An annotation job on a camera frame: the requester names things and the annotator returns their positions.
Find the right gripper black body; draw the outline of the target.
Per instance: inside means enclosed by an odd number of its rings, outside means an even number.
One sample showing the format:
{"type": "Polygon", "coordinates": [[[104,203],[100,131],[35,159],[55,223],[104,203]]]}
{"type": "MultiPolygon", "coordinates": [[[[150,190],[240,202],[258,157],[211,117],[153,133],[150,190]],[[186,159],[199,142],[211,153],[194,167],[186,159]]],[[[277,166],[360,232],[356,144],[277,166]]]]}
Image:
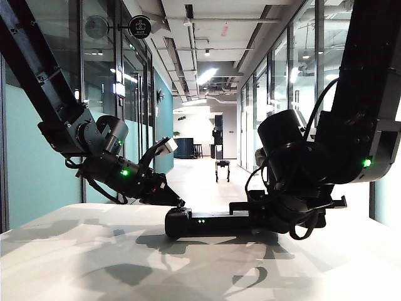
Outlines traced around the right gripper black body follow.
{"type": "Polygon", "coordinates": [[[327,209],[347,207],[344,196],[334,200],[331,196],[301,199],[280,193],[266,193],[266,199],[260,203],[233,202],[229,204],[229,214],[235,211],[247,211],[250,224],[266,228],[280,234],[295,234],[296,226],[307,229],[310,234],[315,228],[326,226],[327,209]]]}

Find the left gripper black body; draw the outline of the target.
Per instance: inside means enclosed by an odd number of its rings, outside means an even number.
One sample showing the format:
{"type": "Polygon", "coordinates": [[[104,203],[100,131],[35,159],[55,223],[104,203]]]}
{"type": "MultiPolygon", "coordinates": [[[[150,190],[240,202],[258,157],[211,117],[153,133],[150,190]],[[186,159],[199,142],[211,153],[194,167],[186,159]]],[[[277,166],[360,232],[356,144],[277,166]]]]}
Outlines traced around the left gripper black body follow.
{"type": "Polygon", "coordinates": [[[164,173],[143,173],[139,174],[143,188],[139,194],[139,202],[142,204],[167,204],[165,185],[167,178],[164,173]]]}

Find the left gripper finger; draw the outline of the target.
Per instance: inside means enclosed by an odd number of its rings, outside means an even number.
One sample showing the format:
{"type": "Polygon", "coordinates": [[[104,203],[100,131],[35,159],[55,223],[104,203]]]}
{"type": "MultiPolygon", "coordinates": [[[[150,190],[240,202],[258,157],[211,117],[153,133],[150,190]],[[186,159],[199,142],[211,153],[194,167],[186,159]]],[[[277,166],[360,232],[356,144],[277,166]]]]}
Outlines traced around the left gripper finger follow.
{"type": "Polygon", "coordinates": [[[168,184],[164,183],[156,194],[156,205],[184,207],[185,201],[168,184]]]}

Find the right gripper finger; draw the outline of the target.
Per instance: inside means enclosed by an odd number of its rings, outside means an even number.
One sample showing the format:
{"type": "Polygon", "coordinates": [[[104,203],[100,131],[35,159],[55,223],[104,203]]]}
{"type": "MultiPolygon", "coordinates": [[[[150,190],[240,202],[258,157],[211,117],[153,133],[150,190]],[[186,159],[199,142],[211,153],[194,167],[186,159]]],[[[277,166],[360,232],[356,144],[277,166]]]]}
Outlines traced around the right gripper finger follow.
{"type": "Polygon", "coordinates": [[[249,203],[260,203],[266,199],[265,190],[250,190],[247,192],[247,201],[249,203]]]}

